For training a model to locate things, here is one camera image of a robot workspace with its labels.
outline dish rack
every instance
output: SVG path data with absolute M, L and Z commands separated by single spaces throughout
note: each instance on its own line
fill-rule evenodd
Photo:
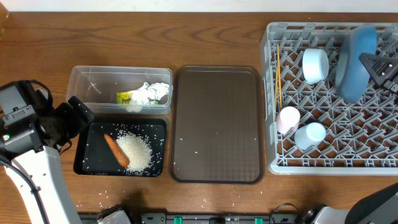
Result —
M 336 94 L 334 77 L 339 48 L 350 30 L 363 23 L 273 22 L 261 40 L 261 68 L 266 99 L 266 151 L 273 174 L 398 175 L 398 96 L 373 81 L 355 104 Z M 371 24 L 377 30 L 377 52 L 398 58 L 398 24 Z M 283 106 L 300 111 L 300 127 L 319 122 L 326 138 L 305 151 L 294 133 L 279 134 L 275 117 L 274 82 L 280 47 Z M 307 48 L 323 49 L 329 59 L 328 78 L 309 85 L 302 70 Z

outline white cup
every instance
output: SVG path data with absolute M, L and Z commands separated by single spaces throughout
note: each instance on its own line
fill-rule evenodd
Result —
M 309 85 L 325 80 L 329 73 L 329 60 L 326 52 L 322 49 L 305 49 L 303 73 Z
M 320 123 L 310 123 L 294 134 L 297 147 L 306 150 L 311 146 L 318 146 L 326 137 L 326 129 Z
M 283 108 L 280 113 L 276 116 L 276 129 L 281 134 L 285 135 L 292 128 L 294 131 L 299 127 L 300 112 L 298 109 L 287 106 Z

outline wooden table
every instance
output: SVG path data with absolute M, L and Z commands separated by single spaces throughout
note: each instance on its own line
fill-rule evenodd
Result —
M 58 106 L 75 65 L 165 67 L 174 74 L 184 65 L 249 65 L 261 71 L 259 42 L 272 21 L 398 22 L 398 14 L 12 12 L 0 46 L 0 85 L 40 80 Z M 168 132 L 172 113 L 163 117 Z M 123 201 L 135 212 L 269 213 L 283 202 L 302 211 L 316 203 L 351 208 L 398 182 L 398 177 L 279 176 L 267 170 L 256 185 L 180 184 L 169 174 L 170 138 L 159 177 L 77 175 L 72 168 L 77 140 L 61 159 L 79 212 Z M 3 168 L 0 193 L 1 223 L 30 223 Z

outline white wall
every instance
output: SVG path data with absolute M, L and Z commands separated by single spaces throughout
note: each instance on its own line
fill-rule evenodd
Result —
M 9 11 L 398 12 L 398 0 L 0 0 Z

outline rice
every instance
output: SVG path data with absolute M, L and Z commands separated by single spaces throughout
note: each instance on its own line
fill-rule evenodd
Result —
M 129 131 L 123 132 L 123 135 L 117 138 L 116 143 L 130 160 L 126 168 L 127 172 L 142 172 L 152 167 L 152 149 L 147 142 L 148 138 L 143 140 Z

